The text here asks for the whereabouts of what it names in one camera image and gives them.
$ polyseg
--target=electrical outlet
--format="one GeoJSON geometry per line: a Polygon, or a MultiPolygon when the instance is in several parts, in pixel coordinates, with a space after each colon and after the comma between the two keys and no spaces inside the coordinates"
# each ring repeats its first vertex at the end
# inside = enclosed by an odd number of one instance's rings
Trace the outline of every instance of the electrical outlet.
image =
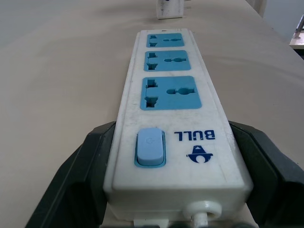
{"type": "Polygon", "coordinates": [[[181,33],[150,34],[147,37],[148,48],[182,47],[184,45],[181,33]]]}
{"type": "Polygon", "coordinates": [[[200,96],[192,76],[146,77],[142,80],[142,110],[201,108],[200,96]]]}
{"type": "Polygon", "coordinates": [[[145,53],[145,71],[190,70],[187,52],[179,51],[147,51],[145,53]]]}

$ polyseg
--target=table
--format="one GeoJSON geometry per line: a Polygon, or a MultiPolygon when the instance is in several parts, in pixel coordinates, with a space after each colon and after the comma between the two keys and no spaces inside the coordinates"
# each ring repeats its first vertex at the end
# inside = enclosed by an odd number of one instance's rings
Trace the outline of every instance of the table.
{"type": "MultiPolygon", "coordinates": [[[[184,18],[168,20],[154,0],[28,1],[0,14],[0,227],[25,226],[86,134],[116,119],[143,29],[193,31],[228,119],[304,168],[304,62],[245,0],[187,1],[184,18]]],[[[252,218],[244,208],[236,220],[252,218]]]]}

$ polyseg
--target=power switch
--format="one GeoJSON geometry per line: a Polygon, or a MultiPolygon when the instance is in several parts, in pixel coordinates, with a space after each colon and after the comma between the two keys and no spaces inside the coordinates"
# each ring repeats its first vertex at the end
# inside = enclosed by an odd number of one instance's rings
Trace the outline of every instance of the power switch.
{"type": "Polygon", "coordinates": [[[137,136],[137,161],[142,166],[157,166],[164,162],[163,132],[158,128],[143,128],[137,136]]]}

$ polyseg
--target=white power strip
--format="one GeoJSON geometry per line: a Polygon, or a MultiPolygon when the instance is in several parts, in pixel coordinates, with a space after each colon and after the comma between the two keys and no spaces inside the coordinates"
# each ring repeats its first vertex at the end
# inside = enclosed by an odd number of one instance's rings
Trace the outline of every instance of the white power strip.
{"type": "Polygon", "coordinates": [[[253,185],[187,29],[137,34],[104,181],[115,216],[135,224],[202,225],[245,204],[253,185]]]}

